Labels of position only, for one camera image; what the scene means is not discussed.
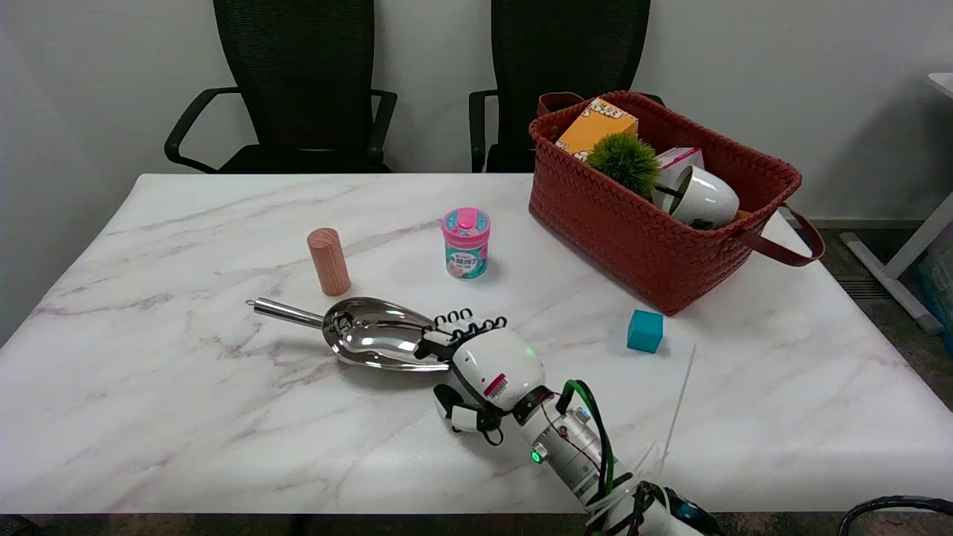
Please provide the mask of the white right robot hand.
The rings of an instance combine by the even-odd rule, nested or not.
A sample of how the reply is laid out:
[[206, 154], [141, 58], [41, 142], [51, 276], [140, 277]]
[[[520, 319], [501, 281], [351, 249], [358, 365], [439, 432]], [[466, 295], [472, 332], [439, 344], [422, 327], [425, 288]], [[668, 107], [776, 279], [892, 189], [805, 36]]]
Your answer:
[[514, 418], [527, 441], [544, 429], [531, 423], [551, 396], [544, 365], [504, 316], [481, 318], [467, 308], [437, 316], [420, 330], [414, 355], [447, 364], [459, 384], [433, 387], [439, 414], [450, 430], [477, 433], [498, 445], [501, 440], [491, 440], [490, 434], [501, 431], [506, 416]]

